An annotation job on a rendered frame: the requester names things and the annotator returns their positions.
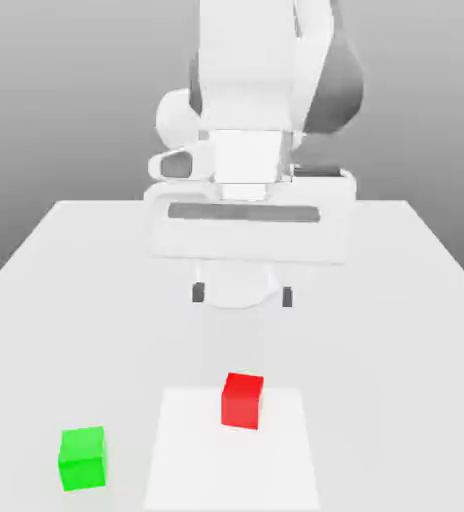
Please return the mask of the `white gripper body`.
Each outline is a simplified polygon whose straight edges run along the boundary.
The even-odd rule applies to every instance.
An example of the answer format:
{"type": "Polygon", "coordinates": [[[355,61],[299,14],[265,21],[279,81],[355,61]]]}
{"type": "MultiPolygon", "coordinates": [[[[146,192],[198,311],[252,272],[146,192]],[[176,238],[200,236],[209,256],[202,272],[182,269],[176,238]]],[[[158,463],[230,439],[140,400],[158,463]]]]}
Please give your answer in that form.
{"type": "Polygon", "coordinates": [[[144,195],[147,247],[167,258],[341,264],[356,192],[342,169],[299,172],[252,202],[225,200],[211,182],[161,182],[144,195]]]}

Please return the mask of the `small red cube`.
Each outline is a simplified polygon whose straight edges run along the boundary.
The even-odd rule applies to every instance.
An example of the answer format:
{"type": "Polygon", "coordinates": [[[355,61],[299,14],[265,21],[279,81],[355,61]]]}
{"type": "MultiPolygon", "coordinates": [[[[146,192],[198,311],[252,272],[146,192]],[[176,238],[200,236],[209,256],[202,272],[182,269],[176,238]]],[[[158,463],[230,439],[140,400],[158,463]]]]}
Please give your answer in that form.
{"type": "Polygon", "coordinates": [[[262,376],[229,373],[221,394],[221,423],[257,430],[263,387],[262,376]]]}

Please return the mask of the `small green cube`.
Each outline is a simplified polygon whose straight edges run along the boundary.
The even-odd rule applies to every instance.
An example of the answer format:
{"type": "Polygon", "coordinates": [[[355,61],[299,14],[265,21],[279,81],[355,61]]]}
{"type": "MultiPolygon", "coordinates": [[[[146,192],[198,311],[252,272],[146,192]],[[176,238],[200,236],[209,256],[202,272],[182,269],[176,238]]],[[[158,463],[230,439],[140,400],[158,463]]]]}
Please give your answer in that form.
{"type": "Polygon", "coordinates": [[[102,426],[63,430],[58,453],[58,470],[65,492],[104,487],[108,462],[102,426]]]}

